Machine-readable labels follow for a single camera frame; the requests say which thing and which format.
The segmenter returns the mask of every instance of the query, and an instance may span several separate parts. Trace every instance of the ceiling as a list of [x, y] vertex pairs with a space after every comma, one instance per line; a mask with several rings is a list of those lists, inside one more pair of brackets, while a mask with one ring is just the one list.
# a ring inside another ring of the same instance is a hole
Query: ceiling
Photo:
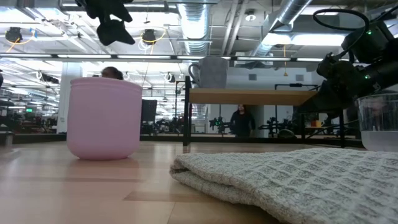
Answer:
[[[167, 1], [170, 7], [175, 7], [176, 2], [184, 0]], [[210, 55], [220, 55], [223, 45], [224, 35], [227, 30], [229, 12], [231, 9], [230, 0], [208, 1], [210, 3]], [[254, 21], [242, 20], [238, 35], [234, 41], [232, 54], [236, 52], [248, 53], [256, 48], [262, 40], [261, 26], [268, 14], [277, 11], [280, 6], [279, 0], [248, 1], [247, 9], [255, 9]], [[313, 0], [311, 5], [304, 10], [294, 24], [292, 33], [296, 35], [303, 33], [326, 33], [334, 32], [321, 29], [310, 16], [317, 9], [322, 8], [347, 8], [358, 11], [371, 12], [383, 6], [390, 6], [396, 1], [386, 0], [367, 0], [364, 1], [342, 1], [342, 0]], [[61, 7], [60, 10], [52, 8], [36, 8], [32, 11], [21, 10], [18, 7], [5, 7], [0, 3], [0, 52], [7, 52], [12, 43], [5, 38], [5, 33], [10, 27], [21, 27], [23, 41], [29, 40], [26, 44], [15, 45], [9, 52], [14, 53], [39, 53], [39, 54], [154, 54], [154, 55], [185, 55], [183, 32], [180, 26], [180, 16], [176, 13], [151, 12], [149, 4], [160, 4], [163, 2], [141, 2], [134, 1], [135, 4], [147, 6], [146, 11], [130, 12], [133, 21], [125, 23], [126, 30], [134, 37], [136, 44], [127, 45], [115, 42], [107, 47], [102, 46], [96, 36], [96, 28], [99, 26], [97, 19], [90, 19], [82, 9], [77, 7]], [[72, 6], [74, 1], [63, 0], [61, 5]], [[238, 20], [240, 4], [236, 13], [235, 24]], [[151, 49], [142, 49], [139, 44], [141, 34], [146, 29], [154, 29], [157, 38], [161, 38]], [[285, 47], [273, 47], [271, 53], [274, 57], [308, 57], [323, 58], [328, 52], [339, 52], [337, 46], [311, 46], [293, 45]], [[114, 66], [125, 74], [128, 74], [130, 82], [143, 86], [153, 86], [156, 88], [173, 88], [174, 83], [165, 81], [164, 75], [174, 74], [177, 80], [182, 80], [187, 75], [188, 63], [146, 63], [146, 62], [102, 62], [90, 61], [83, 62], [83, 71], [86, 76], [100, 74], [100, 71], [107, 66]], [[284, 63], [275, 63], [275, 67], [285, 66]], [[307, 67], [306, 63], [287, 63], [287, 67]], [[19, 60], [10, 58], [0, 58], [0, 69], [4, 71], [5, 85], [34, 86], [32, 91], [44, 93], [45, 95], [58, 97], [58, 85], [53, 88], [44, 88], [49, 85], [36, 78], [37, 71], [42, 71], [47, 75], [61, 80], [62, 62], [49, 60]]]

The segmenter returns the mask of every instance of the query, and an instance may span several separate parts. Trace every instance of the exposed ductwork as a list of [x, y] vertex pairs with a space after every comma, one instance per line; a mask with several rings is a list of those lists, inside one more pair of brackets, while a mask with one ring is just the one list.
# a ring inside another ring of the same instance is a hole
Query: exposed ductwork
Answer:
[[[292, 26], [294, 20], [303, 12], [303, 10], [312, 2], [312, 0], [283, 0], [280, 9], [276, 12], [277, 16], [268, 15], [264, 21], [265, 35], [270, 31], [283, 26]], [[273, 45], [263, 44], [262, 42], [252, 51], [251, 56], [265, 57]]]
[[[181, 29], [185, 39], [207, 39], [209, 28], [209, 4], [178, 4]], [[208, 55], [208, 42], [185, 42], [189, 55]]]

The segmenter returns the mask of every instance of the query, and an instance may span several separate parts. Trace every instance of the pink cup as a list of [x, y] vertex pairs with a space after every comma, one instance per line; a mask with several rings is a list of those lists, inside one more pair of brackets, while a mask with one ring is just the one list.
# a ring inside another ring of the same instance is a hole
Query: pink cup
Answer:
[[71, 81], [67, 144], [80, 159], [124, 159], [139, 148], [142, 88], [110, 78]]

